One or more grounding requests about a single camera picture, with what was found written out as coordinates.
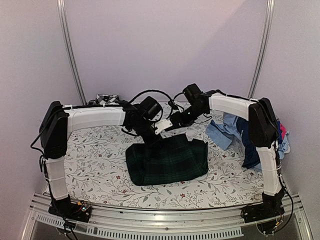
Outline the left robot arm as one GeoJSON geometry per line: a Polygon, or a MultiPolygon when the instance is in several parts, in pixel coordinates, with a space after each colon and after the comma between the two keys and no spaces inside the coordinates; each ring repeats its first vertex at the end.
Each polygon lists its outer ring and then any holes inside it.
{"type": "Polygon", "coordinates": [[[121,100],[111,104],[62,105],[53,101],[42,120],[39,134],[43,170],[49,186],[52,205],[63,216],[74,213],[74,205],[68,193],[64,160],[68,139],[72,132],[86,128],[122,126],[125,132],[134,131],[147,144],[156,144],[160,133],[155,128],[157,115],[163,115],[162,106],[148,96],[140,103],[121,100]]]}

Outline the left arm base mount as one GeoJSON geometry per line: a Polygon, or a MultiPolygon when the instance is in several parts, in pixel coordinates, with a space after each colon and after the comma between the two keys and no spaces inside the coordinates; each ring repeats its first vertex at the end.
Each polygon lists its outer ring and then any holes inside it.
{"type": "Polygon", "coordinates": [[[92,206],[83,201],[72,203],[69,199],[52,200],[48,213],[78,222],[88,223],[92,214],[92,206]]]}

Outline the black white checkered shirt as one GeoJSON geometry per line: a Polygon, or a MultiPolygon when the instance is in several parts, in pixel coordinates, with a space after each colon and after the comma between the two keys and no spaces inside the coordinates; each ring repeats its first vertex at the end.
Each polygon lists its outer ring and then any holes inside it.
{"type": "Polygon", "coordinates": [[[92,99],[88,102],[88,105],[109,105],[114,104],[120,101],[120,97],[116,94],[97,94],[95,99],[92,99]]]}

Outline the dark green plaid garment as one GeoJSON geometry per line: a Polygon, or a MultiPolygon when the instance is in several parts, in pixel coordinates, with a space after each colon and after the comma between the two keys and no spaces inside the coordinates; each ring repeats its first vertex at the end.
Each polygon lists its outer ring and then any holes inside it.
{"type": "Polygon", "coordinates": [[[136,186],[190,181],[209,170],[208,143],[199,139],[189,141],[185,134],[164,138],[156,148],[134,143],[126,149],[125,161],[136,186]]]}

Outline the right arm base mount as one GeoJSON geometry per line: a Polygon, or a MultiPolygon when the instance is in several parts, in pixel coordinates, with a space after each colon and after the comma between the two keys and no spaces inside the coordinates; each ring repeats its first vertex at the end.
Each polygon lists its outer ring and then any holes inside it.
{"type": "Polygon", "coordinates": [[[241,209],[240,216],[245,223],[256,222],[283,215],[282,202],[266,201],[259,204],[248,204],[241,209]]]}

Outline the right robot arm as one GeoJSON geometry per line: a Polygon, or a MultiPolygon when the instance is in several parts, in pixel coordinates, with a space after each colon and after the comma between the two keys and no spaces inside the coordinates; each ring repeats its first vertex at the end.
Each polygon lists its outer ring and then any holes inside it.
{"type": "Polygon", "coordinates": [[[202,92],[195,83],[188,85],[182,93],[190,106],[169,117],[172,129],[188,127],[199,116],[210,111],[232,114],[248,122],[249,140],[258,153],[264,180],[263,203],[259,206],[258,213],[262,218],[269,218],[281,206],[285,195],[279,179],[281,167],[278,154],[279,131],[271,101],[266,97],[249,99],[231,95],[219,89],[202,92]]]}

